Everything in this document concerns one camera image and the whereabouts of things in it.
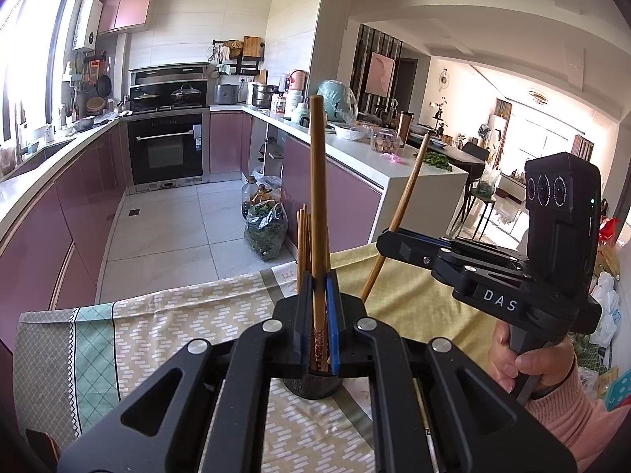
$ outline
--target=oven door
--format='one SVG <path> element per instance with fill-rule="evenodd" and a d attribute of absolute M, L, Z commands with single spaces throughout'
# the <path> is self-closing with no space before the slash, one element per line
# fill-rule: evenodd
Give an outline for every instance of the oven door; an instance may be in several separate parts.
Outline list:
<path fill-rule="evenodd" d="M 134 185 L 202 176 L 201 124 L 201 114 L 128 122 Z"/>

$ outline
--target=painting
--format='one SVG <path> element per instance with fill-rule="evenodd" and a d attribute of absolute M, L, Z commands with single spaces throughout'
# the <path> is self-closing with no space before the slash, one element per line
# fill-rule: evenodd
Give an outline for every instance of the painting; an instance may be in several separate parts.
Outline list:
<path fill-rule="evenodd" d="M 366 80 L 365 91 L 376 96 L 388 96 L 392 72 L 394 71 L 394 59 L 378 53 L 372 53 L 370 69 Z"/>

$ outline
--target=das logo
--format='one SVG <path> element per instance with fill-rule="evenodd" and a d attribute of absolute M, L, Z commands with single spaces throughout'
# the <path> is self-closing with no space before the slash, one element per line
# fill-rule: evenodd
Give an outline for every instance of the das logo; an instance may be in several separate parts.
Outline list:
<path fill-rule="evenodd" d="M 511 300 L 508 297 L 504 297 L 504 295 L 495 294 L 493 290 L 487 289 L 484 294 L 484 300 L 493 304 L 493 306 L 500 306 L 506 311 L 515 311 L 517 309 L 517 301 Z"/>

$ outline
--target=pink sleeve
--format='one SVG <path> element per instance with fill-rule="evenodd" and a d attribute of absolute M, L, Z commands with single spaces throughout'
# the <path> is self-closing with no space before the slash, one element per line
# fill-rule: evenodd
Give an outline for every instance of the pink sleeve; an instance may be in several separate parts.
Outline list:
<path fill-rule="evenodd" d="M 605 449 L 630 407 L 608 412 L 601 400 L 589 400 L 575 367 L 561 386 L 526 409 L 570 449 L 581 473 Z"/>

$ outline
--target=tablecloth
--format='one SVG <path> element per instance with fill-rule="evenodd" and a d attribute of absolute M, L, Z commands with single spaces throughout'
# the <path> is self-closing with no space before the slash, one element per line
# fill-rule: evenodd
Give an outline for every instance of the tablecloth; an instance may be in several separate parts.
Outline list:
<path fill-rule="evenodd" d="M 332 255 L 343 292 L 360 292 L 376 254 L 367 245 Z M 116 303 L 24 313 L 14 355 L 20 430 L 45 431 L 67 447 L 188 341 L 234 339 L 295 290 L 296 265 L 287 263 Z M 387 260 L 367 311 L 405 337 L 449 337 L 485 364 L 493 318 L 452 299 L 427 270 Z M 332 397 L 311 402 L 272 379 L 262 471 L 373 471 L 368 393 L 367 379 L 346 379 Z"/>

